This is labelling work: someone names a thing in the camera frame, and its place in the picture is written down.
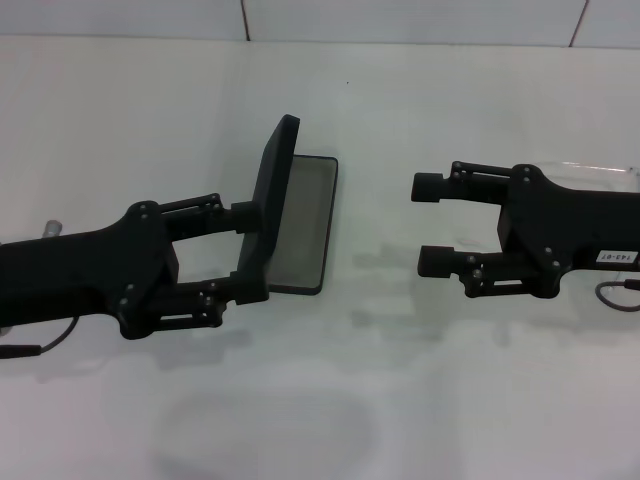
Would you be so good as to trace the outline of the black glasses case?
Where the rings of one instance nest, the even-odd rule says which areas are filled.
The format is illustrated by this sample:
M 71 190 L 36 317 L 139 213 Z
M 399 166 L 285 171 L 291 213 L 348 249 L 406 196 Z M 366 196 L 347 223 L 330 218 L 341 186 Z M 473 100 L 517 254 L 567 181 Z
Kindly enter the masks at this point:
M 299 126 L 284 115 L 266 143 L 252 198 L 262 228 L 244 235 L 236 268 L 268 294 L 314 296 L 323 287 L 338 161 L 297 154 Z

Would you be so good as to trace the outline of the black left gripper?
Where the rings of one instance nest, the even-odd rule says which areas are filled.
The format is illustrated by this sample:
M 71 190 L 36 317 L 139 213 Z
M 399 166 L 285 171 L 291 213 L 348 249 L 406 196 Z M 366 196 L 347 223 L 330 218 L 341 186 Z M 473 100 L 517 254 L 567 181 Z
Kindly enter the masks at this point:
M 96 231 L 2 244 L 0 327 L 101 314 L 115 318 L 129 340 L 218 328 L 242 276 L 177 283 L 171 241 L 259 230 L 257 202 L 226 209 L 214 193 L 160 206 L 140 202 Z

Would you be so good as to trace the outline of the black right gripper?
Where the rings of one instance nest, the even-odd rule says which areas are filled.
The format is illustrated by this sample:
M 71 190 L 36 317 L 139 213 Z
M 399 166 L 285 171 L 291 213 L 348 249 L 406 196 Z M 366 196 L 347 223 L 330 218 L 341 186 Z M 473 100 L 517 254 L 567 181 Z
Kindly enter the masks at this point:
M 550 299 L 571 271 L 640 272 L 640 193 L 566 188 L 533 165 L 511 169 L 453 162 L 448 178 L 414 175 L 413 202 L 440 200 L 504 202 L 499 238 L 505 253 L 420 249 L 418 274 L 457 275 L 469 298 L 530 294 Z

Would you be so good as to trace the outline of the clear white glasses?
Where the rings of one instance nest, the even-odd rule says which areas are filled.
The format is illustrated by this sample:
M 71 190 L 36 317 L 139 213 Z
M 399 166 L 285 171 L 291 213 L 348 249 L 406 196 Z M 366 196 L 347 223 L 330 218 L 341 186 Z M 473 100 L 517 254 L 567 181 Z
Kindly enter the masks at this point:
M 573 162 L 524 165 L 540 168 L 551 181 L 570 189 L 640 193 L 640 172 L 629 167 L 606 167 Z M 505 253 L 499 238 L 499 218 L 503 203 L 482 203 L 496 205 L 499 208 L 497 235 L 500 249 L 494 253 Z

